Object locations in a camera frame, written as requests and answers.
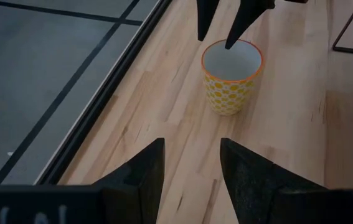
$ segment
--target wooden surface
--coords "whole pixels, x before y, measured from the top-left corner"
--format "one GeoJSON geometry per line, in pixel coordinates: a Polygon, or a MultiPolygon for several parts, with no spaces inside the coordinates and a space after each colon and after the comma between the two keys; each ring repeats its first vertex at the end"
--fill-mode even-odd
{"type": "MultiPolygon", "coordinates": [[[[260,86],[235,116],[205,101],[200,57],[226,38],[239,0],[221,0],[205,41],[194,0],[173,0],[61,184],[89,184],[166,139],[159,223],[236,223],[222,179],[228,137],[329,188],[353,187],[353,55],[331,44],[353,0],[276,1],[243,35],[266,59],[260,86]]],[[[340,46],[353,47],[353,23],[340,46]]]]}

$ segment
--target robotic arm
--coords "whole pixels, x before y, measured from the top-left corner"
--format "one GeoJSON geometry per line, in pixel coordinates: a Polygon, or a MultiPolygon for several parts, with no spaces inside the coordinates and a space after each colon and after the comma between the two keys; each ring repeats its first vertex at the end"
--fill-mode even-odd
{"type": "MultiPolygon", "coordinates": [[[[285,0],[307,3],[308,0],[285,0]]],[[[199,40],[207,35],[209,26],[214,18],[219,0],[197,0],[199,40]]],[[[275,8],[275,0],[241,0],[236,18],[227,40],[226,49],[230,49],[244,31],[267,9],[275,8]]]]}

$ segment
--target orange cup rim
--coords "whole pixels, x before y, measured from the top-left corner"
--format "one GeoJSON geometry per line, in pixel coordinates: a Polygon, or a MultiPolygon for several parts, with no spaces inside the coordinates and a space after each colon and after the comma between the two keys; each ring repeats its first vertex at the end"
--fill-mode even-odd
{"type": "Polygon", "coordinates": [[[205,68],[204,66],[204,55],[205,53],[207,53],[207,51],[215,44],[218,44],[219,42],[222,42],[222,41],[226,41],[226,39],[223,39],[223,40],[218,40],[216,42],[214,42],[213,44],[209,45],[205,50],[204,50],[204,53],[202,53],[201,55],[201,67],[202,69],[204,70],[205,74],[207,74],[209,77],[215,79],[215,80],[218,80],[218,81],[221,81],[221,82],[225,82],[225,83],[239,83],[239,82],[242,82],[242,81],[247,81],[247,80],[251,80],[253,78],[255,78],[263,69],[263,55],[262,55],[262,51],[253,43],[249,42],[249,41],[246,41],[246,40],[241,40],[241,39],[238,39],[237,41],[241,41],[241,42],[246,42],[250,45],[252,45],[254,48],[256,48],[256,50],[259,52],[259,55],[261,57],[261,64],[259,65],[259,68],[256,70],[256,72],[252,75],[250,75],[248,78],[244,78],[244,79],[241,79],[241,80],[222,80],[220,78],[217,78],[213,75],[211,75],[209,73],[209,71],[205,68]]]}

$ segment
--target gray floor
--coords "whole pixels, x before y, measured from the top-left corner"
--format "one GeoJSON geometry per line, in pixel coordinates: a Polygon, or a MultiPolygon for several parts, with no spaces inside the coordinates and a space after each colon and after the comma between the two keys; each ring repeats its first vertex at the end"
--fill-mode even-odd
{"type": "MultiPolygon", "coordinates": [[[[112,17],[130,3],[78,0],[68,7],[69,0],[12,2],[112,17]]],[[[131,19],[143,20],[155,3],[141,0],[131,19]]],[[[0,6],[0,169],[112,25],[0,6]]],[[[34,183],[138,28],[120,25],[3,184],[34,183]]]]}

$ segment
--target yellow patterned cup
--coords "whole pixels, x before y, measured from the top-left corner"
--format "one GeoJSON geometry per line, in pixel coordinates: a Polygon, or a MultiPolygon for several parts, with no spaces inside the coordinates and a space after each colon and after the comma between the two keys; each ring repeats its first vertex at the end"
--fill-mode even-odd
{"type": "Polygon", "coordinates": [[[247,102],[256,77],[263,69],[258,47],[238,40],[230,50],[226,40],[213,43],[201,57],[204,84],[211,108],[221,115],[239,112],[247,102]]]}

